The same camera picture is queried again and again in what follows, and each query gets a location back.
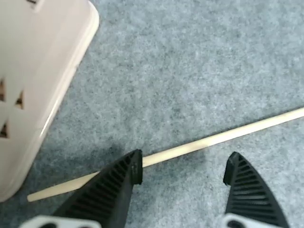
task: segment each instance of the black plastic part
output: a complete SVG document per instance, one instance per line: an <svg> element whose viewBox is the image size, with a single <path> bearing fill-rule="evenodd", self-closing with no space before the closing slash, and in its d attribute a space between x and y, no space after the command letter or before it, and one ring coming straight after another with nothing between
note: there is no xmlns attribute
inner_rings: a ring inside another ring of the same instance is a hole
<svg viewBox="0 0 304 228"><path fill-rule="evenodd" d="M229 157L224 183L231 185L225 213L288 228L284 214L258 172L239 153Z"/></svg>
<svg viewBox="0 0 304 228"><path fill-rule="evenodd" d="M108 165L77 190L54 216L89 219L102 228L123 228L133 185L143 181L143 156L135 150Z"/></svg>

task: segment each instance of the ribbed surface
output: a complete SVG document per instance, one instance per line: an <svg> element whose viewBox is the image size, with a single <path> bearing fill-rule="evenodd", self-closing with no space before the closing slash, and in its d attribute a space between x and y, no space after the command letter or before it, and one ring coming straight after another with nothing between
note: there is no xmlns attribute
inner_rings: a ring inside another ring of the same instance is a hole
<svg viewBox="0 0 304 228"><path fill-rule="evenodd" d="M260 177L240 155L230 192L230 213L279 226L276 210Z"/></svg>
<svg viewBox="0 0 304 228"><path fill-rule="evenodd" d="M134 153L131 153L113 164L77 197L62 216L92 220L98 218L99 221L109 219L133 156Z"/></svg>

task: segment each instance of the gray carpet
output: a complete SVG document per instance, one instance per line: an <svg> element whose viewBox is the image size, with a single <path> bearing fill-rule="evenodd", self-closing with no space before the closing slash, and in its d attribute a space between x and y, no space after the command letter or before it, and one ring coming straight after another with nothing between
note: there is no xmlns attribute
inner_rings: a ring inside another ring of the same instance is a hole
<svg viewBox="0 0 304 228"><path fill-rule="evenodd" d="M304 105L302 0L95 0L101 26L0 227L52 213L70 194L26 195ZM227 158L260 172L291 227L304 228L304 119L144 170L126 228L217 228Z"/></svg>

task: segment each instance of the white plastic part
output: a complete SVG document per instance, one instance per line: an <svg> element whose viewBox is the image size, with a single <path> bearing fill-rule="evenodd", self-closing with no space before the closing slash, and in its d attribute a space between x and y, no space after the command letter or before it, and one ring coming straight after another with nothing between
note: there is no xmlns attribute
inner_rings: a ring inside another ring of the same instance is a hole
<svg viewBox="0 0 304 228"><path fill-rule="evenodd" d="M98 25L88 0L0 1L0 201L23 183Z"/></svg>
<svg viewBox="0 0 304 228"><path fill-rule="evenodd" d="M246 218L244 216L227 213L222 219L222 228L281 228L281 227L260 222L254 219Z"/></svg>
<svg viewBox="0 0 304 228"><path fill-rule="evenodd" d="M77 218L62 218L55 216L38 215L23 223L19 228L102 228L101 225L92 220Z"/></svg>

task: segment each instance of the carpet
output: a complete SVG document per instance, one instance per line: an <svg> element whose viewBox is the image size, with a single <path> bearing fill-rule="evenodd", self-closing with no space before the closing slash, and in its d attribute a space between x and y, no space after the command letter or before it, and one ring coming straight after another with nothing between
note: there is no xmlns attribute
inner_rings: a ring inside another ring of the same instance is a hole
<svg viewBox="0 0 304 228"><path fill-rule="evenodd" d="M26 196L304 105L301 0L94 0L101 25L0 227L51 214L71 194ZM291 227L304 228L304 119L144 169L126 228L219 227L227 158L241 153Z"/></svg>

